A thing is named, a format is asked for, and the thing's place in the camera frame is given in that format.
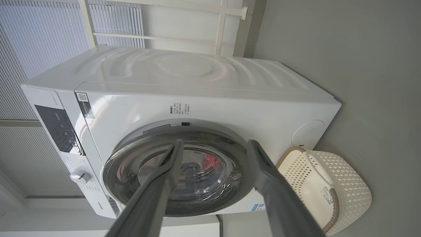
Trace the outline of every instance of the laundry basket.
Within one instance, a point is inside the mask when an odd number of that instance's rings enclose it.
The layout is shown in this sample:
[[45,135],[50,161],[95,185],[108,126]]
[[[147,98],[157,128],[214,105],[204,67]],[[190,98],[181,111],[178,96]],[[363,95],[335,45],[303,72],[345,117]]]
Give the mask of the laundry basket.
[[340,156],[289,148],[276,165],[326,236],[356,221],[371,205],[371,192]]

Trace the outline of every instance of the display screen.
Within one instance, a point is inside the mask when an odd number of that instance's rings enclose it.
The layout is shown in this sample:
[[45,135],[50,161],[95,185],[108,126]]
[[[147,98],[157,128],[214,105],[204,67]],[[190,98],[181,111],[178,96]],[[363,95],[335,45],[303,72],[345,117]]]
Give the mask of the display screen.
[[65,110],[35,105],[48,132],[60,151],[83,155],[83,149],[76,137]]

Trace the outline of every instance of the gray floor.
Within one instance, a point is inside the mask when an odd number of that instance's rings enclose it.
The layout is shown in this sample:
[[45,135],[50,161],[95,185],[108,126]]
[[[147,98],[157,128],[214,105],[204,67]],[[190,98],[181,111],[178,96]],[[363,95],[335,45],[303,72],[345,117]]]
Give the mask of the gray floor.
[[387,2],[267,0],[254,54],[342,102],[316,149],[350,163],[373,203],[338,237],[419,236],[421,2]]

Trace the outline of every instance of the white washing machine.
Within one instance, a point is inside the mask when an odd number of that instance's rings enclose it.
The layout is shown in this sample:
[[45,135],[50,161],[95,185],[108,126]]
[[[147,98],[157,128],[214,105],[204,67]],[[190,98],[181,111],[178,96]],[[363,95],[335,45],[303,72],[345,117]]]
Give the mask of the white washing machine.
[[116,218],[166,148],[184,140],[166,216],[264,210],[245,152],[313,149],[341,104],[267,60],[100,45],[22,84],[98,215]]

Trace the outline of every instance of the round glass door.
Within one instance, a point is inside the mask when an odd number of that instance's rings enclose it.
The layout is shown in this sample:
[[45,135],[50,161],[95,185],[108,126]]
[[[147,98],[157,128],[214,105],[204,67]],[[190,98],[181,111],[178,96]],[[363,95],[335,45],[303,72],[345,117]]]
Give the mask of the round glass door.
[[158,129],[117,148],[103,172],[110,194],[126,205],[175,139],[184,141],[184,153],[166,216],[215,212],[238,202],[252,189],[245,142],[213,129],[188,126]]

